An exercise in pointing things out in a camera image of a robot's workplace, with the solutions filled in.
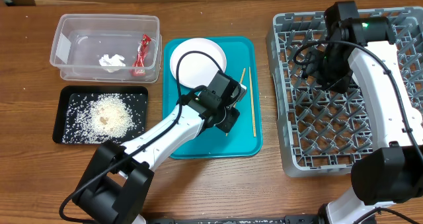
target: wooden table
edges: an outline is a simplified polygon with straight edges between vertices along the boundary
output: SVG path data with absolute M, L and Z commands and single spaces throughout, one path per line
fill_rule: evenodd
M 277 13 L 323 11 L 336 0 L 243 1 L 7 7 L 0 9 L 0 223 L 63 223 L 58 208 L 72 192 L 96 146 L 52 141 L 60 90 L 49 63 L 54 32 L 66 13 L 158 16 L 163 43 L 174 38 L 242 35 L 255 46 L 264 145 L 254 157 L 166 160 L 144 205 L 146 217 L 176 219 L 283 217 L 316 213 L 350 186 L 349 176 L 290 178 L 282 170 L 276 101 L 265 36 Z M 418 6 L 423 0 L 356 0 L 358 7 Z M 149 90 L 147 127 L 161 120 L 162 75 Z M 395 210 L 423 222 L 423 199 Z M 86 215 L 75 205 L 65 211 Z M 404 223 L 390 214 L 383 223 Z

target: white label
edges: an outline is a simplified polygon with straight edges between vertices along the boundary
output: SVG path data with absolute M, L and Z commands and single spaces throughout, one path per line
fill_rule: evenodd
M 56 50 L 56 56 L 59 57 L 63 62 L 67 63 L 67 57 L 71 49 L 71 41 L 66 38 L 62 33 L 59 37 L 58 48 Z

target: teal tray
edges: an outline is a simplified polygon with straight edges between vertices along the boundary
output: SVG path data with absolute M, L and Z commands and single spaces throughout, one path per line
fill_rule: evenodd
M 172 76 L 169 61 L 174 49 L 189 38 L 171 40 L 165 47 L 163 70 L 163 118 L 174 109 L 178 100 L 176 80 Z M 260 114 L 260 99 L 258 97 L 258 80 L 254 46 L 243 36 L 207 38 L 216 42 L 225 52 L 227 69 L 225 74 L 239 81 L 246 68 L 243 84 L 247 92 L 236 108 L 241 115 L 228 136 L 217 128 L 210 128 L 196 139 L 179 147 L 171 157 L 174 159 L 203 159 L 224 157 L 248 157 L 257 154 L 263 145 L 262 118 Z M 256 137 L 252 134 L 251 98 L 249 91 L 249 67 L 254 97 L 254 114 L 256 119 Z M 182 86 L 182 94 L 190 89 Z

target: clear plastic container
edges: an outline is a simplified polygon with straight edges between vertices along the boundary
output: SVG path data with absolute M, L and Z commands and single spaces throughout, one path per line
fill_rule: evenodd
M 133 76 L 132 65 L 144 34 L 151 38 L 142 67 L 145 74 Z M 70 81 L 154 83 L 159 77 L 161 51 L 157 17 L 68 14 L 60 18 L 50 63 L 60 69 L 62 79 Z M 123 56 L 125 66 L 101 66 L 99 60 L 105 54 Z

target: cable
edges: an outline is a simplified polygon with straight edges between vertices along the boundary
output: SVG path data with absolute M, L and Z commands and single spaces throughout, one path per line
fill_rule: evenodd
M 306 45 L 300 47 L 300 49 L 298 49 L 296 51 L 296 53 L 293 55 L 293 62 L 298 64 L 298 65 L 309 65 L 310 63 L 314 63 L 315 60 L 306 61 L 306 62 L 297 61 L 297 56 L 303 50 L 310 48 L 312 46 L 320 45 L 320 44 L 342 44 L 342 45 L 357 48 L 357 49 L 367 53 L 370 57 L 372 57 L 375 61 L 377 61 L 380 66 L 382 66 L 383 70 L 385 71 L 385 74 L 388 76 L 389 80 L 391 81 L 392 87 L 394 88 L 394 91 L 395 91 L 395 95 L 397 96 L 397 102 L 398 102 L 399 109 L 400 109 L 400 112 L 401 112 L 401 116 L 403 117 L 403 122 L 404 122 L 404 126 L 405 126 L 404 132 L 407 133 L 408 138 L 410 139 L 410 142 L 412 143 L 412 145 L 416 149 L 417 155 L 419 156 L 420 161 L 423 164 L 423 154 L 422 154 L 421 150 L 418 148 L 417 141 L 415 140 L 414 136 L 412 135 L 412 129 L 410 127 L 410 124 L 408 123 L 408 118 L 407 118 L 406 113 L 405 113 L 403 100 L 401 98 L 401 94 L 399 92 L 399 89 L 398 89 L 398 86 L 395 82 L 395 79 L 394 79 L 394 77 L 391 73 L 391 70 L 389 70 L 388 67 L 383 63 L 383 61 L 381 61 L 373 52 L 369 51 L 368 49 L 364 48 L 363 46 L 357 45 L 357 44 L 352 43 L 352 42 L 345 42 L 345 41 L 338 41 L 338 40 L 335 40 L 335 41 L 322 40 L 322 41 L 318 41 L 318 42 L 307 43 Z
M 210 58 L 215 63 L 215 65 L 217 66 L 217 68 L 221 72 L 223 72 L 222 71 L 222 68 L 220 68 L 219 64 L 216 62 L 216 60 L 214 60 L 214 58 L 212 56 L 209 56 L 208 54 L 206 54 L 204 52 L 200 52 L 200 51 L 186 52 L 185 54 L 183 54 L 179 58 L 178 64 L 176 66 L 176 87 L 178 89 L 178 100 L 179 101 L 181 101 L 181 98 L 182 98 L 181 91 L 180 91 L 180 82 L 179 82 L 179 66 L 180 66 L 180 62 L 182 61 L 182 59 L 184 59 L 185 56 L 187 56 L 189 54 L 194 54 L 194 53 L 195 54 L 202 54 L 204 56 L 207 56 L 208 58 Z M 181 114 L 182 114 L 182 105 L 181 105 L 181 103 L 179 103 L 178 115 L 176 116 L 175 120 L 172 122 L 172 124 L 168 128 L 166 128 L 165 130 L 163 130 L 159 135 L 157 135 L 156 137 L 154 137 L 151 141 L 149 141 L 146 144 L 142 145 L 140 148 L 136 149 L 133 153 L 130 153 L 128 156 L 126 156 L 125 158 L 121 159 L 120 161 L 118 161 L 114 165 L 110 166 L 109 168 L 107 168 L 106 170 L 104 170 L 103 172 L 101 172 L 100 174 L 96 175 L 94 178 L 92 178 L 91 180 L 89 180 L 88 182 L 86 182 L 84 185 L 82 185 L 76 191 L 74 191 L 73 193 L 71 193 L 61 203 L 61 205 L 60 205 L 60 208 L 59 208 L 59 215 L 60 215 L 60 217 L 63 220 L 65 220 L 65 221 L 70 221 L 70 222 L 74 222 L 74 223 L 92 223 L 92 224 L 97 224 L 97 222 L 95 220 L 92 220 L 92 219 L 79 219 L 79 218 L 73 218 L 73 217 L 66 216 L 64 214 L 65 206 L 67 205 L 67 203 L 69 203 L 70 200 L 72 200 L 72 198 L 74 198 L 76 195 L 78 195 L 83 190 L 85 190 L 88 186 L 90 186 L 90 184 L 92 184 L 93 182 L 97 181 L 99 178 L 102 178 L 102 177 L 106 176 L 107 173 L 109 173 L 111 170 L 119 167 L 120 165 L 124 164 L 126 161 L 129 161 L 132 157 L 134 157 L 139 152 L 141 152 L 144 149 L 146 149 L 147 147 L 149 147 L 152 143 L 154 143 L 158 139 L 160 139 L 160 137 L 164 136 L 168 131 L 170 131 L 178 123 Z
M 419 224 L 417 221 L 407 217 L 406 215 L 403 215 L 403 214 L 401 214 L 397 211 L 394 211 L 394 210 L 391 210 L 391 209 L 385 208 L 385 207 L 376 207 L 375 209 L 373 209 L 373 210 L 369 211 L 368 213 L 362 215 L 359 219 L 357 219 L 357 221 L 353 222 L 352 224 L 361 223 L 362 221 L 366 220 L 368 217 L 370 217 L 374 213 L 382 214 L 381 211 L 386 211 L 386 212 L 389 212 L 393 215 L 396 215 L 397 217 L 401 217 L 402 219 L 404 219 L 405 221 L 408 221 L 409 223 Z

